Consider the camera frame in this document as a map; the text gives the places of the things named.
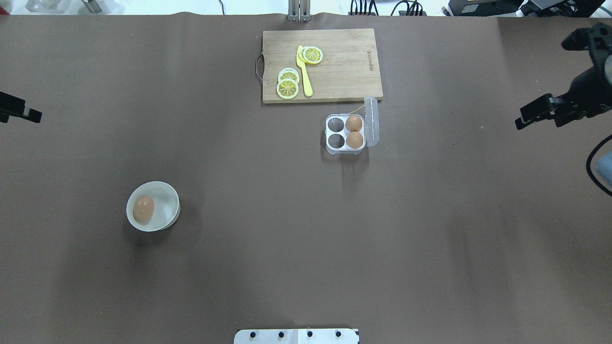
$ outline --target egg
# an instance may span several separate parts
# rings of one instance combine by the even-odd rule
[[[346,138],[346,144],[348,144],[348,146],[353,149],[357,149],[361,147],[363,143],[364,143],[364,137],[361,136],[361,134],[358,132],[352,132],[348,134],[348,137]]]
[[[144,225],[153,216],[153,209],[155,209],[153,199],[149,196],[142,196],[136,201],[136,204],[134,204],[134,220]]]
[[[353,115],[346,119],[346,128],[352,132],[360,131],[363,124],[364,123],[359,116]]]

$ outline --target lemon slice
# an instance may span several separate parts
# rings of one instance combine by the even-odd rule
[[[293,79],[282,79],[276,85],[276,93],[282,99],[293,99],[299,91],[297,83]]]
[[[282,79],[293,79],[296,83],[300,82],[299,73],[293,68],[285,68],[278,73],[278,82]]]
[[[319,64],[323,60],[323,52],[317,47],[303,47],[300,56],[307,64]]]

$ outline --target clear plastic egg container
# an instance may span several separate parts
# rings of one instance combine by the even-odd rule
[[[355,114],[331,114],[325,119],[325,147],[329,154],[359,154],[366,146],[371,147],[378,143],[378,102],[374,97],[364,98],[365,118]],[[364,142],[358,148],[352,148],[346,144],[346,139],[351,133],[346,128],[346,120],[351,116],[358,116],[362,120],[359,133]]]

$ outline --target egg container lid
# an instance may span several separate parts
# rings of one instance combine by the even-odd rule
[[[365,105],[365,142],[368,147],[375,146],[380,139],[378,125],[378,102],[374,97],[364,97]]]

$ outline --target white bowl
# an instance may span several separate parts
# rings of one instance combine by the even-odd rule
[[[145,224],[138,223],[134,219],[133,212],[134,204],[142,196],[151,197],[154,205],[153,216]],[[130,224],[134,228],[145,232],[165,230],[179,218],[180,213],[179,194],[172,186],[164,182],[148,182],[139,186],[132,192],[125,207],[125,214]]]

